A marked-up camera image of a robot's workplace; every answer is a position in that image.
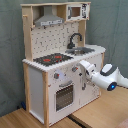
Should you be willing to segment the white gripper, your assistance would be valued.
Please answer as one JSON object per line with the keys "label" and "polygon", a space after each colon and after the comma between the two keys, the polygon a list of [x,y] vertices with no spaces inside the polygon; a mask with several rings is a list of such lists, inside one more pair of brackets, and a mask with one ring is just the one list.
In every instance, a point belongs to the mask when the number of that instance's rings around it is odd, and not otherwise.
{"label": "white gripper", "polygon": [[93,74],[97,72],[96,66],[88,61],[80,61],[79,66],[84,80],[91,79]]}

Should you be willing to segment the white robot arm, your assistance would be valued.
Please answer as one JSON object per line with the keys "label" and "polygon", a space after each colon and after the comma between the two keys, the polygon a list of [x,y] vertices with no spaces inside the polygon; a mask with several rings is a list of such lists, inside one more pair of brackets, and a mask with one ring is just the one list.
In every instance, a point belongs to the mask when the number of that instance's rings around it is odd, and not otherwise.
{"label": "white robot arm", "polygon": [[117,86],[128,89],[128,78],[124,78],[117,66],[106,64],[100,71],[94,64],[82,60],[79,62],[82,77],[85,82],[91,83],[107,91],[114,90]]}

